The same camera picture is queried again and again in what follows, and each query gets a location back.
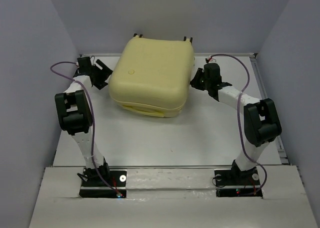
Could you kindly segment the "pale yellow hard-shell suitcase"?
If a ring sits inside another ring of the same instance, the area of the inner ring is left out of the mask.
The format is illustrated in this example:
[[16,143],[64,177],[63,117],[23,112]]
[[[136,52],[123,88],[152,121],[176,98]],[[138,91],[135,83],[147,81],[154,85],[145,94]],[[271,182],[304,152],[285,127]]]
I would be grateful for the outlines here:
[[175,117],[188,99],[194,67],[192,37],[169,41],[135,34],[109,79],[109,95],[128,111]]

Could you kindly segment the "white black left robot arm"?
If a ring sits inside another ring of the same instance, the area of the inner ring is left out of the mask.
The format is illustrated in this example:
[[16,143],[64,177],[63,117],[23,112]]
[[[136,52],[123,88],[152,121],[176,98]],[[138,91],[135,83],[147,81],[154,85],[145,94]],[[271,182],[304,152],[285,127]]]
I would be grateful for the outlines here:
[[[61,64],[75,65],[74,75],[68,77],[55,71],[54,67]],[[84,182],[95,182],[111,188],[112,186],[108,184],[111,179],[109,165],[95,142],[95,114],[88,89],[91,87],[103,89],[108,85],[107,79],[113,71],[101,60],[94,63],[91,61],[91,57],[85,56],[77,58],[75,63],[58,62],[53,64],[50,70],[71,81],[65,91],[55,94],[54,101],[61,129],[77,143],[85,161],[85,170],[78,176]]]

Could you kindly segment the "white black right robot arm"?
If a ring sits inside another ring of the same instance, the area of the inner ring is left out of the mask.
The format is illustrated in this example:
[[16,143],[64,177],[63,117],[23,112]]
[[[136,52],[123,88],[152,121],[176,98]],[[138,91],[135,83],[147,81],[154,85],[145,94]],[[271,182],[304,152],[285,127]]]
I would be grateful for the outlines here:
[[216,63],[199,68],[190,85],[207,91],[209,96],[237,111],[237,124],[241,152],[232,162],[231,169],[224,171],[217,180],[219,186],[227,182],[239,185],[250,178],[265,148],[282,132],[281,123],[272,99],[258,99],[222,81],[220,67]]

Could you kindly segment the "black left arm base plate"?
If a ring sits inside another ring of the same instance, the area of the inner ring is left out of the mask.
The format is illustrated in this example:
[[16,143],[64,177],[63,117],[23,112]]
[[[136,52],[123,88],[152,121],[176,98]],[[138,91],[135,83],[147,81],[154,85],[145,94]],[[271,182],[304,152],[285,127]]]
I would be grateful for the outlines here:
[[126,198],[127,197],[127,170],[111,170],[110,177],[103,175],[104,180],[112,187],[107,186],[98,176],[88,178],[85,170],[78,173],[81,179],[79,196],[82,198]]

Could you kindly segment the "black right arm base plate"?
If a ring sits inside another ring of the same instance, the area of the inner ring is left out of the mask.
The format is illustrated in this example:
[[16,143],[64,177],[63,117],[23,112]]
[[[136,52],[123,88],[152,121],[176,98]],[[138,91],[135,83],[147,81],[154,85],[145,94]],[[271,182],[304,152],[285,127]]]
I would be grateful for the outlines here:
[[218,169],[214,171],[211,182],[216,187],[216,196],[220,198],[263,197],[256,168],[243,176],[232,176],[230,169]]

